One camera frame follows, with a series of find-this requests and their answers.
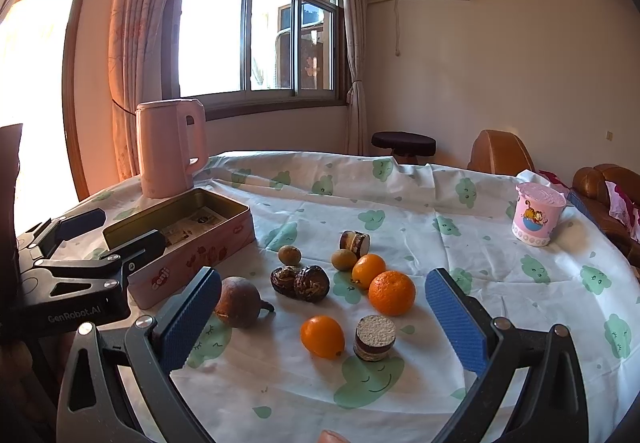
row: orange fruit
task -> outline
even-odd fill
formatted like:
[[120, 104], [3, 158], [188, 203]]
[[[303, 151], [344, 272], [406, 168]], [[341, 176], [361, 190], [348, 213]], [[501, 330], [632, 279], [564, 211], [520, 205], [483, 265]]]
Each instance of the orange fruit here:
[[310, 353], [320, 358], [336, 359], [344, 351], [344, 333], [331, 317], [318, 315], [300, 326], [300, 341]]
[[415, 285], [399, 271], [381, 273], [369, 286], [369, 302], [383, 315], [403, 315], [415, 300]]
[[371, 281], [386, 270], [385, 260], [375, 253], [360, 257], [351, 270], [351, 280], [363, 289], [368, 289]]

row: wall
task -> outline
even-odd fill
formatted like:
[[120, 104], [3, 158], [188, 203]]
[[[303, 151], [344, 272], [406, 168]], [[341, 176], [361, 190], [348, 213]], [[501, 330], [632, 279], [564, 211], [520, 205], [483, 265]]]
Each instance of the wall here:
[[438, 142], [434, 162], [464, 167], [480, 130], [511, 130], [536, 167], [565, 182], [603, 162], [640, 171], [640, 14], [630, 1], [402, 0], [399, 12], [400, 57], [393, 3], [367, 13], [371, 132], [426, 134]]
[[[74, 89], [82, 165], [90, 193], [118, 182], [111, 132], [108, 33], [111, 0], [84, 0]], [[145, 70], [145, 100], [161, 98], [160, 42]], [[207, 122], [210, 154], [226, 150], [342, 152], [346, 108], [303, 108]]]

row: silver bolt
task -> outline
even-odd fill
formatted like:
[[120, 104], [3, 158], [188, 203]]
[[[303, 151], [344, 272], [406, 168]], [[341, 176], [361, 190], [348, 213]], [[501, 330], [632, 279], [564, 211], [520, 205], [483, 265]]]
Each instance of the silver bolt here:
[[562, 338], [569, 336], [569, 330], [562, 324], [557, 324], [554, 327], [554, 333]]
[[78, 333], [80, 333], [81, 335], [88, 335], [89, 333], [91, 333], [91, 330], [94, 327], [91, 325], [91, 322], [85, 322], [83, 324], [80, 324], [80, 327], [78, 328]]
[[136, 327], [139, 327], [140, 329], [148, 328], [153, 321], [154, 318], [152, 316], [142, 315], [142, 317], [138, 317], [136, 319]]
[[507, 329], [511, 329], [511, 322], [505, 317], [495, 317], [494, 326], [496, 326], [500, 331], [506, 331]]

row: electric kettle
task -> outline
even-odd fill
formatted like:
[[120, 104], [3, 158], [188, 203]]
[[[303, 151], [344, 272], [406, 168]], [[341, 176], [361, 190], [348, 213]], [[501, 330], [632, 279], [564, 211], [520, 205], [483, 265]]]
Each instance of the electric kettle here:
[[[195, 161], [189, 152], [188, 116], [193, 118]], [[140, 103], [136, 125], [142, 194], [168, 198], [193, 188], [193, 173], [209, 159], [202, 104], [195, 99]]]

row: stool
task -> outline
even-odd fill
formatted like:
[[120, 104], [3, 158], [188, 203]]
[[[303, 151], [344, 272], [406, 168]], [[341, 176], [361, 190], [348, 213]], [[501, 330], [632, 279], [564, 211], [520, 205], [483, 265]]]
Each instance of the stool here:
[[418, 165], [416, 156], [433, 156], [436, 140], [412, 132], [377, 132], [371, 137], [374, 147], [390, 148], [399, 164]]

